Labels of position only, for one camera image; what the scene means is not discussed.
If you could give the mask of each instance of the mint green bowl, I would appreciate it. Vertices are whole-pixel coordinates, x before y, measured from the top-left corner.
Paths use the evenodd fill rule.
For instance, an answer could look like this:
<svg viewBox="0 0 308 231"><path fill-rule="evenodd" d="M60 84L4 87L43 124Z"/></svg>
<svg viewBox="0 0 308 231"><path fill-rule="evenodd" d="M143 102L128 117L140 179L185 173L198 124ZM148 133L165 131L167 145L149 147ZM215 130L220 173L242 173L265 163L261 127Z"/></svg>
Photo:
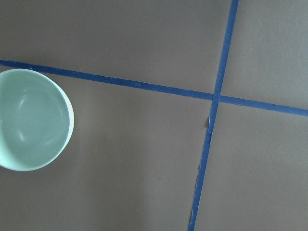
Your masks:
<svg viewBox="0 0 308 231"><path fill-rule="evenodd" d="M0 73L0 165L17 171L46 166L67 145L74 127L64 91L31 70Z"/></svg>

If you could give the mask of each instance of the blue tape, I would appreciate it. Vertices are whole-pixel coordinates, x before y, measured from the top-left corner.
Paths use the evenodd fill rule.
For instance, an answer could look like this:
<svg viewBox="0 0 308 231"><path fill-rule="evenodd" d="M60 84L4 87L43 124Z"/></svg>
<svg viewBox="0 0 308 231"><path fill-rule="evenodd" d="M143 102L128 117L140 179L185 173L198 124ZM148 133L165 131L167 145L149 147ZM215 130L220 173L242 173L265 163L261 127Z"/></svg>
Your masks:
<svg viewBox="0 0 308 231"><path fill-rule="evenodd" d="M289 114L294 114L294 115L299 115L299 116L302 116L302 115L308 116L307 109L276 105L272 103L264 103L264 102L258 102L258 101L253 101L253 100L239 99L239 98L234 98L234 97L224 96L224 95L221 95L220 102L231 103L231 104L235 104L239 106L254 107L254 108L270 110L270 111L275 111L275 112L289 113Z"/></svg>
<svg viewBox="0 0 308 231"><path fill-rule="evenodd" d="M223 47L222 47L221 56L220 56L218 73L217 73L216 84L215 84L215 89L214 89L214 96L213 96L212 105L210 109L210 116L209 116L210 121L209 121L209 126L206 130L203 152L202 152L201 161L200 161L200 168L199 168L197 183L196 183L194 196L193 196L192 215L191 215L191 222L188 225L188 229L187 229L188 231L193 231L195 224L196 224L198 207L200 204L200 197L201 197L203 181L205 177L206 164L207 164L208 154L209 154L209 150L211 146L211 140L212 140L214 125L215 125L215 120L216 120L218 104L220 100L223 78L224 78L225 71L226 71L227 59L228 59L228 54L229 54L229 49L230 49L230 44L231 44L231 39L232 39L237 6L238 6L238 0L232 0L230 12L229 12L229 18L227 22L225 38L224 38Z"/></svg>
<svg viewBox="0 0 308 231"><path fill-rule="evenodd" d="M74 78L92 80L92 81L97 81L97 82L102 82L102 83L109 83L109 84L144 89L144 90L158 91L158 92L174 94L174 95L188 96L188 97L193 97L193 98L203 99L203 100L212 100L213 98L213 94L211 93L199 92L199 91L194 91L194 90L186 90L186 89L180 89L180 88L173 88L173 87L167 87L167 86L156 85L156 84L151 84L151 83L143 83L143 82L114 78L114 77L100 76L100 75L89 74L89 73L84 73L84 72L79 72L79 71L65 70L65 69L60 69L60 68L55 68L55 67L27 64L27 63L8 61L8 60L0 60L0 65L14 67L14 68L30 69L30 70L34 70L38 72L45 72L45 73L54 74L54 75L74 77Z"/></svg>

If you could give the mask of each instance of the bowl rim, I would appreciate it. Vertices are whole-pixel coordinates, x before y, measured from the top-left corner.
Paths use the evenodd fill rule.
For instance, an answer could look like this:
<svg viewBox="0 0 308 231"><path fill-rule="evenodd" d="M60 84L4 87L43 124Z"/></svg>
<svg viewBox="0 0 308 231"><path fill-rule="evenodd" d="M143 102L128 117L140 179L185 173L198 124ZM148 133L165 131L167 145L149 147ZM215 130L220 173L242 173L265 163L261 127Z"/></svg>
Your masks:
<svg viewBox="0 0 308 231"><path fill-rule="evenodd" d="M64 142L64 144L62 145L61 149L48 161L46 161L45 163L41 164L41 165L37 165L34 167L25 167L25 168L18 168L18 167L8 167L5 166L4 164L2 164L0 162L0 166L10 169L10 170L14 170L14 171L33 171L33 170L37 170L40 169L42 167L45 167L46 165L50 164L53 160L55 160L60 153L63 151L63 149L67 146L72 133L73 133L73 129L74 129L74 111L73 111L73 107L72 104L68 98L68 96L66 95L66 93L62 90L62 88L59 87L59 85L57 85L55 82L53 82L50 78L48 78L47 76L43 75L40 72L34 71L34 70L29 70L29 69L22 69L22 68L16 68L16 69L10 69L10 70L6 70L3 72L0 72L0 78L3 77L3 75L8 74L8 73L14 73L14 72L24 72L24 73L31 73L34 74L36 76L42 77L43 79L49 81L54 87L56 87L56 89L58 90L58 92L60 93L60 95L62 96L62 98L65 101L65 105L66 105L66 109L67 109L67 113L69 116L69 127L67 130L67 135L66 135L66 140Z"/></svg>

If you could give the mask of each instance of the vertical blue line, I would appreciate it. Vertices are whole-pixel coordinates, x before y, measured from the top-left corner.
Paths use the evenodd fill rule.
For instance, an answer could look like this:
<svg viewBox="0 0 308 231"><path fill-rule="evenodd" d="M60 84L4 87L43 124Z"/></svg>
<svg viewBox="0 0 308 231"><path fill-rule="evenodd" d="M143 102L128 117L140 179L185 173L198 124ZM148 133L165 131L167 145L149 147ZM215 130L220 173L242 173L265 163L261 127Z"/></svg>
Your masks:
<svg viewBox="0 0 308 231"><path fill-rule="evenodd" d="M219 104L219 99L220 99L220 94L221 94L221 89L222 89L222 82L223 82L223 78L224 78L225 71L226 71L227 59L228 59L229 48L230 48L230 43L231 43L231 38L232 38L232 33L233 33L237 6L238 6L238 0L232 0L230 12L229 12L229 18L227 21L225 38L224 38L222 51L221 51L221 57L220 57L220 62L219 62L219 67L218 67L214 95L213 95L213 100L212 100L212 105L211 105L211 110L210 110L209 126L206 130L203 152L202 152L201 162L200 162L200 169L199 169L196 188L195 188L194 196L193 196L192 217L191 217L191 222L188 225L188 229L187 229L188 231L193 231L195 224L196 224L196 218L197 218L198 207L200 203L202 186L203 186L203 181L205 177L206 164L207 164L208 154L210 150L212 134L214 130L214 124L216 120L216 114L217 114L217 109L218 109L218 104Z"/></svg>

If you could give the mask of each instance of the gray tile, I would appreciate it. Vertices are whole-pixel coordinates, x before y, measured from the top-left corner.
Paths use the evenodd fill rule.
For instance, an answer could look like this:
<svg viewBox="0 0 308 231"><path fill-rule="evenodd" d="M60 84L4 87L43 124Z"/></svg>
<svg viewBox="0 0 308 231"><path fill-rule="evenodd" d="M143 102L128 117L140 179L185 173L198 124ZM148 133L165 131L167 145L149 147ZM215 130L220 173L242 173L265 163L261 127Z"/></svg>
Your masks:
<svg viewBox="0 0 308 231"><path fill-rule="evenodd" d="M0 168L0 229L185 231L210 101L47 76L74 132L42 169Z"/></svg>
<svg viewBox="0 0 308 231"><path fill-rule="evenodd" d="M230 0L12 0L0 59L213 92Z"/></svg>
<svg viewBox="0 0 308 231"><path fill-rule="evenodd" d="M223 94L308 108L308 2L241 0Z"/></svg>
<svg viewBox="0 0 308 231"><path fill-rule="evenodd" d="M307 131L307 117L221 103L195 230L308 230Z"/></svg>

